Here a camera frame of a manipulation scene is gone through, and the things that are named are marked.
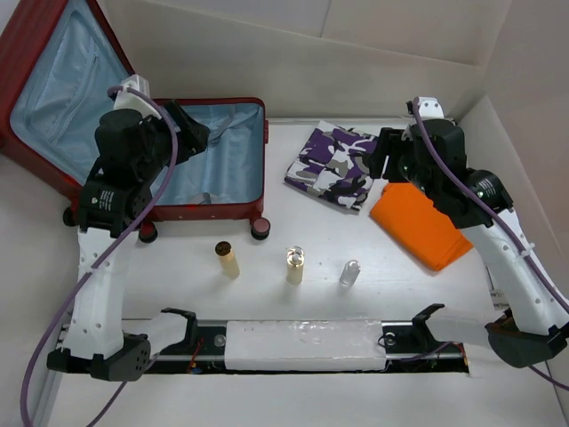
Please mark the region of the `orange cloth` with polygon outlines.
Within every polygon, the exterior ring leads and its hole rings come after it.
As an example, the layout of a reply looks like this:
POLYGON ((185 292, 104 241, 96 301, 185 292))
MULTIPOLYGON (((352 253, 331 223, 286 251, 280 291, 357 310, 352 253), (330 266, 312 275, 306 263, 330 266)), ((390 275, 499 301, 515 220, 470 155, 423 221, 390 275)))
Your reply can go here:
POLYGON ((410 183, 389 183, 371 218, 424 267, 440 271, 473 245, 410 183))

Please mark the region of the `purple camouflage garment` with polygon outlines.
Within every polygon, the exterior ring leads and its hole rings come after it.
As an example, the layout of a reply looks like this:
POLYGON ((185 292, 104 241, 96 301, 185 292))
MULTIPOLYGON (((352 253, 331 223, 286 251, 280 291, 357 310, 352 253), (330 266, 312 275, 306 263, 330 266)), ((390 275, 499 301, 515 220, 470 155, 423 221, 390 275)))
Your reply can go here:
POLYGON ((284 182, 341 209, 360 212, 373 185, 379 137, 321 121, 288 167, 284 182))

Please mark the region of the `small clear plastic bottle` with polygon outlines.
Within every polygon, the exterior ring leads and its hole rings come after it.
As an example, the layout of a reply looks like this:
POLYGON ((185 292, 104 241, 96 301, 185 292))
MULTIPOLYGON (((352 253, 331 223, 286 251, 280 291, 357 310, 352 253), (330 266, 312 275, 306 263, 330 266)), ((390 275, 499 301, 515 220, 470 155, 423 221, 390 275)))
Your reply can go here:
POLYGON ((357 260, 350 260, 348 261, 341 273, 340 276, 340 284, 342 286, 352 287, 361 272, 361 264, 357 260))

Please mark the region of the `gold bottle clear cap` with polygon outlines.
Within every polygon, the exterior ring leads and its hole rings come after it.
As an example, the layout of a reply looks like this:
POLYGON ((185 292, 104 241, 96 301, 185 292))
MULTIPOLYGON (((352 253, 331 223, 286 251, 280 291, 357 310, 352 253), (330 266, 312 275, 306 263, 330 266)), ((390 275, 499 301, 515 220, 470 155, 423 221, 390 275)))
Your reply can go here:
POLYGON ((291 285, 298 285, 303 279, 305 253, 299 246, 291 246, 286 254, 286 280, 291 285))

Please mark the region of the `red hard-shell suitcase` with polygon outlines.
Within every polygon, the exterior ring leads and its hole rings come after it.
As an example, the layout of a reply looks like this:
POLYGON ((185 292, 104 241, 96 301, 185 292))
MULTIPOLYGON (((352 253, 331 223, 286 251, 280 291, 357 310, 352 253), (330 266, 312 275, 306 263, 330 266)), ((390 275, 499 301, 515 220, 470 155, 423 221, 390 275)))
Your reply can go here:
MULTIPOLYGON (((107 90, 132 74, 94 1, 21 1, 1 35, 1 151, 69 199, 68 226, 99 155, 94 134, 112 107, 107 90)), ((156 239, 158 221, 211 219, 247 220, 255 238, 266 238, 263 102, 183 99, 180 111, 208 128, 208 143, 175 168, 140 240, 156 239)))

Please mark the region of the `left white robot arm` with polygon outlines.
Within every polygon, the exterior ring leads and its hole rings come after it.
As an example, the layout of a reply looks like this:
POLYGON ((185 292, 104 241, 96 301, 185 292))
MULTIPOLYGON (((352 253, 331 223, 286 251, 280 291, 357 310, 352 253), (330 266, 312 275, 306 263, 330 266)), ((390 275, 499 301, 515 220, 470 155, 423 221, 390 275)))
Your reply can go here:
POLYGON ((46 365, 108 382, 133 382, 172 346, 197 345, 195 313, 166 308, 139 328, 123 330, 123 300, 132 251, 145 218, 165 192, 174 169, 204 152, 206 126, 177 101, 158 106, 149 84, 131 75, 108 89, 113 100, 94 132, 99 155, 83 185, 76 212, 80 288, 68 331, 46 365))

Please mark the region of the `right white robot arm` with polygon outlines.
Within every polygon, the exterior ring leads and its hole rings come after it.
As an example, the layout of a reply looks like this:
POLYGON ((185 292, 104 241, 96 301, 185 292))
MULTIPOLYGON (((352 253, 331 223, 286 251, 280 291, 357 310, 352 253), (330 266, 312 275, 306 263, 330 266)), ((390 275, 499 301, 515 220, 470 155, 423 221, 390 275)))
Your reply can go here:
POLYGON ((478 251, 509 305, 501 314, 428 306, 411 321, 416 356, 463 342, 515 368, 553 359, 568 344, 568 300, 525 238, 510 194, 497 175, 468 166, 464 132, 437 99, 417 97, 407 109, 413 123, 381 130, 372 176, 409 183, 425 196, 478 251))

